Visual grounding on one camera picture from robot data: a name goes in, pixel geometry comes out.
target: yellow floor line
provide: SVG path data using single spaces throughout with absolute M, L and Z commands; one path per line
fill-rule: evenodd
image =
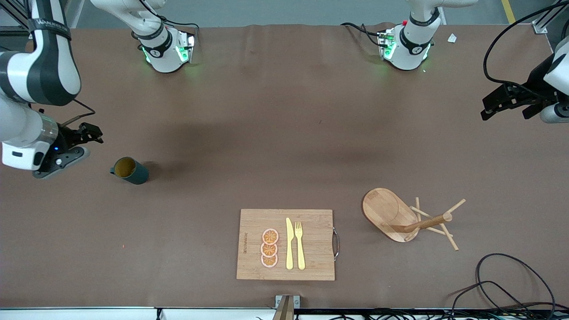
M 512 6 L 510 5 L 509 0 L 502 0 L 502 6 L 504 7 L 504 11 L 506 11 L 506 17 L 508 18 L 509 23 L 516 22 L 516 18 L 514 17 L 514 12 L 512 11 Z

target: yellow fork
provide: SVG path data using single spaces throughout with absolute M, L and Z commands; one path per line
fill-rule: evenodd
M 304 270 L 306 263 L 304 262 L 304 250 L 302 250 L 302 223 L 299 221 L 294 223 L 294 235 L 298 241 L 298 268 Z

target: wooden stick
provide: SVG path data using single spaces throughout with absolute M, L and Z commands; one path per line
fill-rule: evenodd
M 452 245 L 452 247 L 454 248 L 454 250 L 455 250 L 455 251 L 458 251 L 458 250 L 459 250 L 459 247 L 456 245 L 455 241 L 452 239 L 451 234 L 448 233 L 447 227 L 444 225 L 444 223 L 441 223 L 440 226 L 441 226 L 441 228 L 443 229 L 444 234 L 447 235 L 448 241 L 451 242 L 451 245 Z
M 445 213 L 449 213 L 451 214 L 454 210 L 456 210 L 458 207 L 462 206 L 463 203 L 466 202 L 466 199 L 462 199 L 461 201 L 459 201 L 457 204 L 455 204 L 454 206 L 452 206 L 452 208 L 450 208 L 449 210 L 447 210 L 447 212 Z
M 438 229 L 435 229 L 435 228 L 431 228 L 431 227 L 428 227 L 428 228 L 427 228 L 427 230 L 429 230 L 429 231 L 433 231 L 433 232 L 435 232 L 435 233 L 438 233 L 438 234 L 440 234 L 440 235 L 443 235 L 443 236 L 446 236 L 446 235 L 447 235 L 447 234 L 446 234 L 446 233 L 444 233 L 443 231 L 441 231 L 441 230 L 438 230 Z
M 452 215 L 449 214 L 448 212 L 445 212 L 444 214 L 438 215 L 438 216 L 436 216 L 430 220 L 425 220 L 425 221 L 417 222 L 414 224 L 406 225 L 403 227 L 403 231 L 404 232 L 412 232 L 417 228 L 425 229 L 425 228 L 432 227 L 432 226 L 437 225 L 437 224 L 443 224 L 444 222 L 449 222 L 449 221 L 452 221 Z
M 405 237 L 405 239 L 403 239 L 403 240 L 405 240 L 405 242 L 411 241 L 411 238 L 414 237 L 414 236 L 417 234 L 417 232 L 419 232 L 419 228 L 413 230 L 413 231 L 412 231 L 410 234 L 408 234 L 408 235 Z
M 419 210 L 419 209 L 417 209 L 417 208 L 415 208 L 415 207 L 413 207 L 413 206 L 409 207 L 409 209 L 415 211 L 416 213 L 418 213 L 418 214 L 420 214 L 420 215 L 422 215 L 422 216 L 425 216 L 425 217 L 427 217 L 427 218 L 429 218 L 429 219 L 432 219 L 432 216 L 431 216 L 430 214 L 426 214 L 426 213 L 424 213 L 423 211 L 421 211 L 421 210 Z
M 466 201 L 466 200 L 464 200 L 464 199 L 461 200 L 459 203 L 457 203 L 457 204 L 455 205 L 455 207 L 456 207 L 456 208 L 460 207 L 465 201 Z M 415 211 L 415 212 L 418 213 L 418 214 L 421 214 L 421 215 L 423 215 L 423 216 L 425 216 L 425 217 L 428 217 L 428 218 L 432 218 L 431 215 L 426 214 L 426 213 L 424 213 L 423 211 L 421 211 L 421 210 L 419 210 L 419 209 L 417 209 L 417 208 L 415 208 L 415 207 L 409 207 L 409 208 L 410 208 L 411 210 Z M 459 250 L 459 247 L 456 246 L 455 241 L 452 239 L 453 236 L 449 233 L 449 231 L 448 231 L 447 227 L 444 225 L 444 223 L 441 223 L 441 224 L 440 224 L 440 227 L 443 229 L 444 235 L 447 236 L 448 241 L 451 242 L 451 245 L 452 245 L 452 247 L 454 248 L 454 250 L 455 250 L 455 251 L 458 251 L 458 250 Z
M 420 208 L 420 205 L 419 205 L 419 197 L 416 197 L 416 198 L 415 198 L 415 207 L 416 207 L 417 209 Z M 421 222 L 421 215 L 420 215 L 420 214 L 417 214 L 417 221 Z

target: mug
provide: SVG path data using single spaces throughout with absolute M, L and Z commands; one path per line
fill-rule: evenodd
M 143 184 L 149 177 L 148 169 L 131 157 L 119 159 L 110 173 L 132 184 Z

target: gray floor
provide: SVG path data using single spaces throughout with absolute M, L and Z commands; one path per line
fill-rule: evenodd
M 95 8 L 90 0 L 64 0 L 68 22 L 78 28 L 126 28 L 114 16 Z M 552 0 L 510 0 L 517 19 L 550 5 Z M 403 0 L 169 0 L 160 14 L 177 22 L 194 22 L 201 27 L 241 27 L 251 24 L 334 25 L 343 22 L 377 24 L 400 22 L 409 17 Z M 501 0 L 479 0 L 472 7 L 446 8 L 448 24 L 507 24 Z M 552 46 L 560 40 L 569 10 L 549 30 Z M 20 49 L 25 39 L 0 37 L 0 44 Z

